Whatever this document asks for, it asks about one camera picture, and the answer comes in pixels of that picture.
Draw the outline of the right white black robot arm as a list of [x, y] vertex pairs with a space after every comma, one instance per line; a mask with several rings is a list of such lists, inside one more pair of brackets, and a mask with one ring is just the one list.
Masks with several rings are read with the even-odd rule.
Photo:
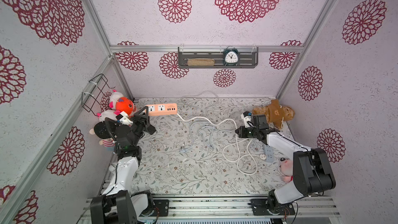
[[257, 139], [277, 149], [293, 162], [293, 180], [269, 192], [267, 197], [269, 209], [336, 187], [328, 156], [323, 149], [310, 148], [284, 137], [276, 128], [268, 125], [264, 115], [244, 112], [241, 118], [244, 125], [235, 130], [239, 138]]

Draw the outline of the light blue power strip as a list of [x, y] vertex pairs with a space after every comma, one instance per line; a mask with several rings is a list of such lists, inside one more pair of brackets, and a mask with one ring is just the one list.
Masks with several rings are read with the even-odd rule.
[[[209, 137], [209, 139], [208, 139], [208, 144], [209, 144], [211, 147], [212, 147], [211, 140], [212, 140], [212, 134], [213, 134], [213, 132], [214, 132], [215, 130], [216, 130], [216, 131], [224, 131], [224, 130], [218, 130], [216, 127], [218, 127], [219, 125], [223, 124], [224, 122], [232, 121], [232, 122], [234, 123], [236, 129], [238, 128], [236, 122], [235, 122], [233, 119], [225, 119], [225, 120], [223, 120], [223, 121], [222, 121], [221, 123], [219, 123], [219, 124], [214, 124], [214, 123], [212, 123], [209, 119], [207, 119], [207, 118], [205, 118], [205, 117], [194, 117], [194, 118], [189, 119], [189, 120], [184, 120], [180, 115], [178, 115], [178, 117], [181, 119], [182, 122], [189, 122], [189, 121], [192, 121], [192, 123], [190, 124], [190, 131], [189, 131], [189, 132], [190, 132], [190, 135], [191, 135], [192, 141], [191, 141], [190, 147], [187, 148], [187, 150], [190, 149], [190, 148], [193, 146], [193, 144], [194, 144], [194, 138], [193, 138], [193, 134], [192, 134], [192, 127], [193, 127], [193, 125], [196, 124], [196, 123], [201, 123], [201, 124], [203, 124], [203, 123], [209, 123], [209, 125], [205, 125], [205, 126], [201, 127], [201, 129], [212, 127], [212, 131], [211, 131], [210, 137]], [[246, 140], [249, 140], [249, 143], [247, 144], [247, 148], [246, 148], [247, 153], [244, 154], [244, 155], [242, 155], [241, 152], [240, 152], [240, 149], [239, 149], [239, 143], [244, 142], [244, 141], [246, 141]], [[250, 145], [251, 145], [251, 139], [240, 139], [240, 140], [239, 140], [239, 137], [238, 137], [237, 134], [236, 134], [236, 135], [235, 135], [235, 142], [226, 145], [226, 146], [223, 148], [223, 150], [221, 151], [221, 154], [222, 154], [222, 156], [226, 159], [227, 162], [231, 162], [231, 163], [232, 163], [232, 162], [235, 162], [236, 165], [237, 165], [237, 168], [238, 168], [238, 165], [239, 165], [240, 160], [241, 160], [243, 157], [247, 157], [247, 156], [249, 156], [249, 157], [254, 161], [254, 163], [255, 163], [256, 166], [258, 166], [258, 164], [257, 164], [257, 162], [256, 162], [256, 160], [255, 160], [254, 157], [260, 157], [261, 160], [264, 160], [264, 161], [266, 161], [266, 162], [273, 162], [273, 161], [274, 161], [274, 152], [273, 152], [273, 149], [270, 148], [268, 145], [264, 145], [264, 152], [263, 152], [263, 153], [259, 153], [259, 154], [252, 154], [252, 153], [249, 151], [249, 146], [250, 146]], [[224, 154], [224, 152], [226, 151], [226, 149], [229, 148], [230, 146], [236, 146], [236, 149], [237, 149], [237, 151], [238, 151], [238, 157], [237, 157], [235, 160], [230, 160], [230, 159], [228, 159], [228, 158], [225, 156], [225, 154]]]

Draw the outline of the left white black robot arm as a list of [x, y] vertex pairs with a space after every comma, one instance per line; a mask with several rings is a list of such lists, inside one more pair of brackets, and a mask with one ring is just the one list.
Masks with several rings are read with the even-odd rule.
[[137, 224], [141, 215], [160, 215], [150, 191], [129, 193], [142, 159], [138, 142], [145, 133], [152, 135], [156, 131], [150, 124], [150, 110], [150, 107], [145, 106], [131, 117], [124, 113], [120, 113], [115, 120], [106, 117], [94, 127], [94, 131], [102, 138], [113, 141], [117, 161], [109, 167], [112, 174], [110, 185], [91, 201], [93, 224]]

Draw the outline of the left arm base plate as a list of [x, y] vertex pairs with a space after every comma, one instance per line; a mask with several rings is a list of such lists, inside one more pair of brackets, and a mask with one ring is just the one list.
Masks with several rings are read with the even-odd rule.
[[169, 215], [169, 200], [154, 200], [140, 217], [167, 217]]

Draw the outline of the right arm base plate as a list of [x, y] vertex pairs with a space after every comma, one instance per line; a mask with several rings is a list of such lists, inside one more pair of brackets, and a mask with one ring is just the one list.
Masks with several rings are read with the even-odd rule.
[[274, 200], [267, 198], [254, 198], [248, 203], [251, 206], [252, 212], [255, 216], [262, 215], [295, 215], [295, 209], [292, 203], [280, 204]]

